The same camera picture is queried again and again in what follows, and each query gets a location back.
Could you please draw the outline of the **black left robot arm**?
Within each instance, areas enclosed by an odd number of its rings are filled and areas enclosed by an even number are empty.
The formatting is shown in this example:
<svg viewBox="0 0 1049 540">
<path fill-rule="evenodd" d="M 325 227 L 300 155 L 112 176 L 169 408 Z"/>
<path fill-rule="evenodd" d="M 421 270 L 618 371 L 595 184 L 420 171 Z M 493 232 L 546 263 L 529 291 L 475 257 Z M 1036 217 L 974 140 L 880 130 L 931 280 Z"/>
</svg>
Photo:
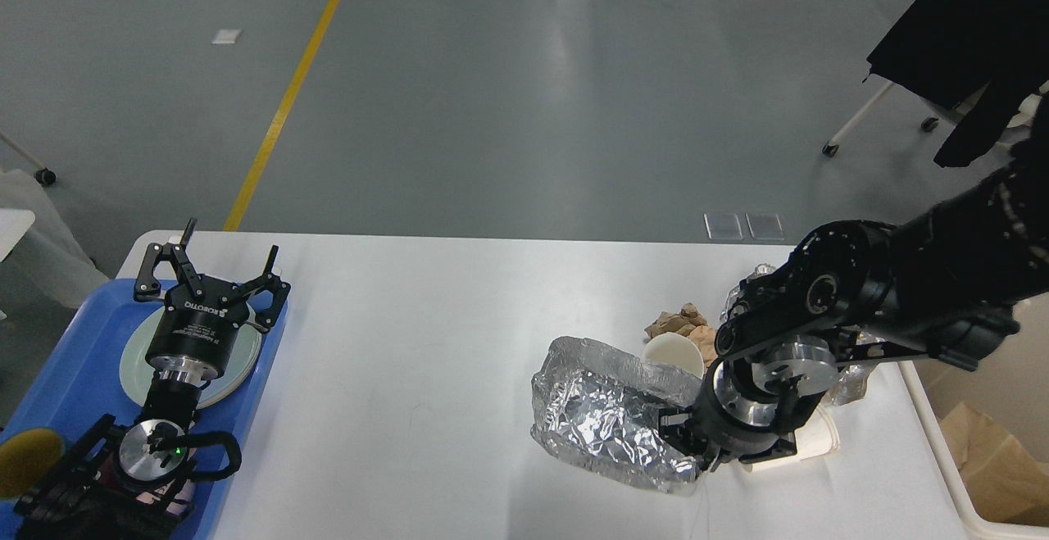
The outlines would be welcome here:
<svg viewBox="0 0 1049 540">
<path fill-rule="evenodd" d="M 2 436 L 51 429 L 62 454 L 2 499 L 4 539 L 205 539 L 265 390 L 292 287 L 270 249 L 237 282 L 188 241 L 150 243 L 134 279 L 90 293 Z"/>
</svg>

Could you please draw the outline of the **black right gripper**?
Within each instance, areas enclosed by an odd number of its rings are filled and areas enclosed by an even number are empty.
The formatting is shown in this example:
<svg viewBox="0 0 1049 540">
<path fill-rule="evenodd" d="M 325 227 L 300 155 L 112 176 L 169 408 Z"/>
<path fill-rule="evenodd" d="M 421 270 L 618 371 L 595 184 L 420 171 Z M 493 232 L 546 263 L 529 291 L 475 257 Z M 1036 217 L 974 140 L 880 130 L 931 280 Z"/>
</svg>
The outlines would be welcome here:
<svg viewBox="0 0 1049 540">
<path fill-rule="evenodd" d="M 693 403 L 658 410 L 663 442 L 697 463 L 756 465 L 797 456 L 797 429 L 812 416 L 812 396 L 789 387 L 770 401 L 744 395 L 732 362 L 713 361 Z"/>
</svg>

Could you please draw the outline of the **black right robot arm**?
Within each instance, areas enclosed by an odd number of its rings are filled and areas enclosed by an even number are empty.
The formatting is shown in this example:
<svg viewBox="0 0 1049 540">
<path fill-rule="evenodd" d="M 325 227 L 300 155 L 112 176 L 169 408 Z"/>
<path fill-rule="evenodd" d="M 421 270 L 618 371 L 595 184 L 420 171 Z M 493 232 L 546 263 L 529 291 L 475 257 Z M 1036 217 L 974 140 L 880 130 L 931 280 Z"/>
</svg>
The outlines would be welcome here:
<svg viewBox="0 0 1049 540">
<path fill-rule="evenodd" d="M 743 279 L 695 399 L 660 437 L 701 470 L 794 452 L 792 434 L 851 365 L 928 357 L 975 371 L 1013 307 L 1047 290 L 1047 104 L 1011 163 L 909 222 L 835 221 Z"/>
</svg>

